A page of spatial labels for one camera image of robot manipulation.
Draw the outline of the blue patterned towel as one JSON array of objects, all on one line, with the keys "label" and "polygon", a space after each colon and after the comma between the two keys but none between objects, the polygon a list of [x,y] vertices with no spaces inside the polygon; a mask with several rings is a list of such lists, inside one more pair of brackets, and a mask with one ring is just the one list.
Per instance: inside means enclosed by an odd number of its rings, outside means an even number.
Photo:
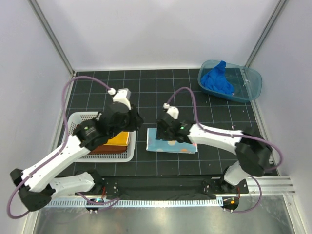
[{"label": "blue patterned towel", "polygon": [[126,147],[129,144],[129,138],[130,138],[129,132],[120,132],[112,139],[108,140],[107,143],[105,143],[105,145]]}]

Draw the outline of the light blue polka-dot towel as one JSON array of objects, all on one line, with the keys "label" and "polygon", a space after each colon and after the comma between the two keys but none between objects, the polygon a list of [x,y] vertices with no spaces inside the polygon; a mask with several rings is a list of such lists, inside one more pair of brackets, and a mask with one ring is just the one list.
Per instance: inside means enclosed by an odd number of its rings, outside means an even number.
[{"label": "light blue polka-dot towel", "polygon": [[156,139],[156,128],[147,129],[146,143],[146,150],[149,152],[195,154],[198,151],[197,145],[194,143],[188,144]]}]

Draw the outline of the brown towel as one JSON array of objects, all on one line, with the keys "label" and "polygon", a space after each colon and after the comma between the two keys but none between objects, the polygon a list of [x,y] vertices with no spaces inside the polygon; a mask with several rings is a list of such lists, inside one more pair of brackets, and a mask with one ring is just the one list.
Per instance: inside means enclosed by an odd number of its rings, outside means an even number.
[{"label": "brown towel", "polygon": [[91,151],[90,155],[121,154],[127,150],[127,146],[101,145]]}]

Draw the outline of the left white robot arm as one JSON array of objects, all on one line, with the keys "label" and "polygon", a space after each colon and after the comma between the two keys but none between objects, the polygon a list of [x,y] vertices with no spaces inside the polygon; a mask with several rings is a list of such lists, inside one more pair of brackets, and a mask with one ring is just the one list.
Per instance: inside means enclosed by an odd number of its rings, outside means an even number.
[{"label": "left white robot arm", "polygon": [[82,121],[62,145],[28,169],[14,169],[10,177],[19,197],[28,211],[45,207],[59,196],[78,193],[98,195],[104,181],[99,173],[91,169],[79,175],[57,177],[76,159],[102,146],[120,132],[140,129],[143,119],[135,105],[126,106],[113,102],[94,118]]}]

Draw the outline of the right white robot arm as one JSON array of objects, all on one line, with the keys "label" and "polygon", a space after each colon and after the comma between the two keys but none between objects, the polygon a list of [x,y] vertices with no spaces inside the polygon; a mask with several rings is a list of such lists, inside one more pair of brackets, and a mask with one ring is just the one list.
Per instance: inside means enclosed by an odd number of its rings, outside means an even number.
[{"label": "right white robot arm", "polygon": [[235,192],[237,185],[249,176],[262,177],[269,169],[272,147],[262,137],[252,136],[254,130],[223,130],[199,126],[193,121],[180,121],[164,114],[156,122],[156,139],[197,145],[208,145],[228,151],[237,162],[228,166],[216,185],[224,193]]}]

